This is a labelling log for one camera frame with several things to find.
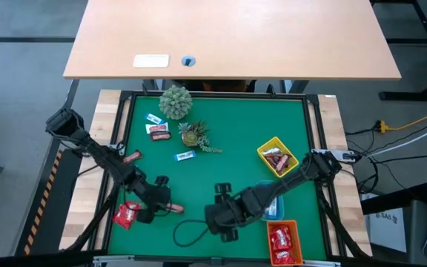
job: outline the orange and black striped edge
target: orange and black striped edge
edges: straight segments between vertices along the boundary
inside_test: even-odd
[[[47,204],[47,200],[49,199],[50,190],[52,189],[53,181],[56,178],[57,168],[59,167],[60,158],[62,157],[62,151],[57,153],[56,161],[53,163],[52,171],[50,172],[49,180],[45,186],[44,194],[41,198],[41,203],[39,204],[39,208],[37,209],[36,217],[34,218],[34,223],[30,228],[29,237],[27,238],[26,246],[24,247],[24,254],[29,255],[30,248],[34,243],[34,239],[36,238],[37,229],[41,224],[42,215],[44,213],[44,208]]]

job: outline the orange tray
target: orange tray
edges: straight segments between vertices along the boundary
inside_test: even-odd
[[[287,225],[291,232],[291,242],[293,243],[293,248],[289,250],[290,255],[293,257],[293,263],[291,264],[274,264],[273,263],[273,249],[271,247],[271,238],[270,232],[273,228],[278,225]],[[267,221],[267,232],[268,232],[268,247],[270,248],[270,261],[272,266],[300,266],[302,265],[302,253],[301,253],[301,243],[299,242],[299,232],[297,231],[296,220],[279,220],[279,221]]]

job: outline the black frame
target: black frame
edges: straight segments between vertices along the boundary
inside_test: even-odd
[[[122,91],[122,95],[120,97],[118,111],[116,112],[116,118],[115,118],[115,125],[113,128],[113,134],[111,137],[111,142],[116,141],[116,137],[118,136],[119,132],[119,126],[120,121],[123,113],[123,107],[124,103],[127,99],[131,99],[129,110],[128,110],[128,117],[127,122],[125,123],[125,132],[123,136],[122,143],[126,145],[128,143],[128,137],[130,136],[130,129],[131,129],[131,123],[133,121],[133,113],[134,113],[134,107],[136,104],[136,97],[138,96],[161,96],[162,91],[158,90],[143,90],[142,92],[139,91]],[[306,133],[308,136],[308,145],[309,149],[315,148],[314,146],[314,136],[312,134],[312,127],[311,127],[311,119],[310,119],[310,113],[309,113],[309,106],[308,104],[311,103],[314,106],[314,112],[316,117],[316,124],[318,128],[319,133],[319,139],[320,139],[320,147],[326,148],[325,143],[325,133],[322,126],[322,118],[320,116],[320,109],[319,109],[319,101],[317,98],[317,95],[313,96],[306,96],[303,94],[278,94],[278,93],[221,93],[221,92],[191,92],[192,97],[194,98],[239,98],[239,99],[290,99],[290,100],[298,100],[302,102],[303,106],[303,112],[304,112],[304,119],[305,119],[305,125],[306,125]],[[102,179],[102,186],[100,189],[98,202],[97,202],[97,209],[102,205],[102,200],[105,199],[105,194],[107,192],[107,184],[108,184],[108,175],[104,172],[104,176]],[[318,190],[322,190],[322,186],[319,183],[315,184],[316,192]],[[328,188],[329,196],[330,196],[330,202],[331,207],[334,210],[334,213],[339,216],[339,209],[337,204],[337,197],[335,194],[334,186],[332,185],[330,188]],[[116,209],[116,203],[113,204],[113,206],[108,211],[107,218],[111,218],[114,215]],[[331,250],[331,241],[329,236],[329,230],[328,230],[328,223],[327,223],[327,217],[326,215],[321,212],[319,208],[319,214],[320,214],[320,223],[321,223],[321,230],[322,230],[322,237],[324,241],[325,246],[325,255],[326,258],[332,257],[332,250]],[[105,234],[103,236],[102,241],[102,250],[107,251],[108,244],[110,242],[110,236],[111,236],[111,227],[113,225],[112,220],[107,220],[107,224],[105,226]],[[337,243],[339,246],[339,252],[340,256],[346,257],[346,250],[345,250],[345,243],[342,241],[342,238],[337,234]],[[94,240],[96,239],[97,231],[95,231],[92,234],[92,237],[90,238],[89,244],[87,249],[93,250],[94,249]],[[220,258],[220,257],[172,257],[172,256],[147,256],[147,255],[134,255],[135,260],[144,260],[144,261],[168,261],[168,262],[189,262],[189,263],[207,263],[212,265],[222,265],[226,263],[269,263],[269,259],[249,259],[249,258]]]
[[[373,6],[376,3],[383,4],[412,4],[414,10],[416,11],[418,17],[420,18],[421,24],[423,25],[427,33],[427,18],[423,10],[421,9],[420,4],[417,0],[370,0],[371,5]],[[398,45],[427,45],[427,39],[413,39],[413,38],[387,38],[386,41],[389,44],[398,44]],[[427,101],[427,88],[422,90],[419,93],[412,92],[379,92],[378,94],[381,100],[395,100],[395,101]]]

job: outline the green mat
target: green mat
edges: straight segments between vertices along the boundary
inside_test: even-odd
[[[148,182],[154,183],[158,175],[169,177],[172,201],[183,205],[185,213],[157,217],[151,224],[134,222],[129,231],[113,224],[108,253],[268,259],[266,222],[263,221],[239,228],[236,242],[222,243],[219,235],[208,233],[188,248],[174,244],[173,228],[182,220],[205,219],[204,207],[214,203],[214,184],[218,182],[231,183],[235,194],[259,181],[278,179],[256,153],[256,149],[272,137],[278,136],[301,162],[308,153],[302,102],[196,98],[184,119],[168,120],[171,139],[152,142],[145,129],[145,124],[152,123],[145,119],[145,114],[164,118],[158,104],[159,98],[156,97],[136,97],[127,154],[132,154],[135,149],[143,153],[136,165],[148,175]],[[178,124],[198,120],[208,122],[211,146],[223,149],[223,153],[207,154],[197,150],[193,159],[174,161],[174,154],[190,150],[182,144]],[[296,220],[299,227],[302,257],[325,260],[314,184],[307,182],[288,192],[284,198],[285,220]],[[128,194],[127,200],[139,201],[134,194]],[[121,192],[116,207],[122,201]],[[180,243],[189,243],[205,228],[205,224],[199,223],[182,225],[177,231],[177,239]]]

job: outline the yellow bowl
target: yellow bowl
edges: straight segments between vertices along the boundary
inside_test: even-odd
[[[283,153],[292,155],[292,157],[289,159],[288,168],[286,168],[282,174],[278,174],[276,170],[273,168],[273,166],[270,165],[270,163],[266,160],[265,156],[263,156],[262,154],[262,152],[267,151],[268,149],[271,149],[271,148],[279,148]],[[290,172],[299,164],[296,157],[289,151],[288,148],[286,148],[286,146],[281,142],[281,140],[279,140],[278,137],[273,137],[273,139],[267,141],[264,145],[260,146],[256,151],[258,152],[258,156],[262,159],[262,161],[265,162],[265,164],[268,166],[268,168],[270,168],[270,170],[274,173],[274,175],[276,175],[276,177],[279,177],[279,178],[285,176],[288,172]]]

